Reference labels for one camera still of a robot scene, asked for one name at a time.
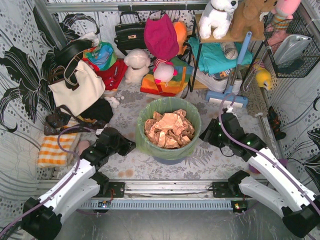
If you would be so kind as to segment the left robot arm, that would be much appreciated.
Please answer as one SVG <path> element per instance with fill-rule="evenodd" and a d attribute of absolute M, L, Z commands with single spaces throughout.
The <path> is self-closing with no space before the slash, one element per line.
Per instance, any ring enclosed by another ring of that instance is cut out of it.
<path fill-rule="evenodd" d="M 95 196 L 113 198 L 115 190 L 99 169 L 118 154 L 125 157 L 136 144 L 113 127 L 106 127 L 95 143 L 84 149 L 72 169 L 38 199 L 23 206 L 21 227 L 37 240 L 53 240 L 65 220 L 84 202 Z"/>

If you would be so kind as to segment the blue round trash bin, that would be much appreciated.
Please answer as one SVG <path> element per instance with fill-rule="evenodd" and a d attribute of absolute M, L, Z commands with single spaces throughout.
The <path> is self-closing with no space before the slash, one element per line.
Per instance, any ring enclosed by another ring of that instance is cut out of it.
<path fill-rule="evenodd" d="M 185 159 L 185 157 L 183 158 L 179 158 L 179 159 L 175 159 L 175 160 L 168 160 L 168 159 L 163 159 L 163 158 L 159 158 L 154 156 L 153 157 L 154 160 L 156 160 L 157 162 L 164 164 L 164 165 L 176 165 L 176 164 L 180 164 L 183 162 L 183 160 Z"/>

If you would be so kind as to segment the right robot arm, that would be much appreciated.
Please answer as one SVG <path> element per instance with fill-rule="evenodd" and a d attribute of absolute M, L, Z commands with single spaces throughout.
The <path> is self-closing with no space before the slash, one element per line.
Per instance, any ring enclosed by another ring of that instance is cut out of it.
<path fill-rule="evenodd" d="M 234 196 L 243 194 L 256 199 L 281 217 L 286 228 L 299 238 L 304 238 L 320 224 L 319 195 L 300 183 L 259 136 L 244 132 L 233 113 L 213 118 L 200 139 L 220 149 L 229 147 L 272 186 L 240 170 L 228 179 L 228 188 Z"/>

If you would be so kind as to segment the green trash bag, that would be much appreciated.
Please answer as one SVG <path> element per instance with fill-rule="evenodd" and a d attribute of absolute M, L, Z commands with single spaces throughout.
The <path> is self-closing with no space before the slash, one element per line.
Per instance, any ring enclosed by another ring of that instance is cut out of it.
<path fill-rule="evenodd" d="M 145 134 L 145 122 L 153 117 L 154 112 L 160 114 L 185 110 L 186 119 L 195 128 L 194 138 L 184 147 L 178 149 L 163 149 L 149 141 Z M 166 161 L 177 161 L 190 156 L 195 148 L 202 129 L 202 121 L 198 109 L 190 102 L 177 97 L 155 99 L 143 108 L 137 118 L 135 130 L 136 147 L 143 153 Z"/>

